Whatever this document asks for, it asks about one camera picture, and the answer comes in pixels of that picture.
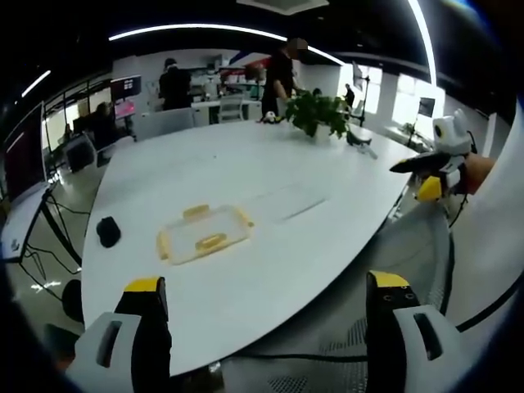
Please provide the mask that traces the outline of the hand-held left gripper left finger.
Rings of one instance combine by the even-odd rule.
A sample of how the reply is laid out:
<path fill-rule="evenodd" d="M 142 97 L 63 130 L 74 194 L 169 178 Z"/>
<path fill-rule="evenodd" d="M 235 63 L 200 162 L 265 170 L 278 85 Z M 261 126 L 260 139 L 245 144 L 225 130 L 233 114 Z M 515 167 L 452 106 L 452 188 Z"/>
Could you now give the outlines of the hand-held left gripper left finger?
<path fill-rule="evenodd" d="M 166 392 L 172 338 L 163 277 L 128 284 L 75 343 L 67 377 L 82 392 Z"/>

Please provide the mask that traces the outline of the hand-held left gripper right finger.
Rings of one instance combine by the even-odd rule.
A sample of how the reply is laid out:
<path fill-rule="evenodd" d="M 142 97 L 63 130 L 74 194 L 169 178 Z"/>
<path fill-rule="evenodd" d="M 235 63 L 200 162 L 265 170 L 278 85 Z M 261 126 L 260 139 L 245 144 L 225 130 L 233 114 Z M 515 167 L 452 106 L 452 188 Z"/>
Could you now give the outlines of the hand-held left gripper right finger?
<path fill-rule="evenodd" d="M 448 392 L 471 369 L 458 329 L 397 274 L 368 272 L 366 317 L 367 392 Z"/>

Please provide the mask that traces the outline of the person's right hand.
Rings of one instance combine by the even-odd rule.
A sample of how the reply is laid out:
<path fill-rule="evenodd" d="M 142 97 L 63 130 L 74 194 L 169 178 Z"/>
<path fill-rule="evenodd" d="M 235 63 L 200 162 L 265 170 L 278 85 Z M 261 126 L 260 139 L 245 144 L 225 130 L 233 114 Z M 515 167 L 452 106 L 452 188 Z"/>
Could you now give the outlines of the person's right hand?
<path fill-rule="evenodd" d="M 466 189 L 468 194 L 474 195 L 483 184 L 496 160 L 490 157 L 470 153 L 466 159 Z"/>

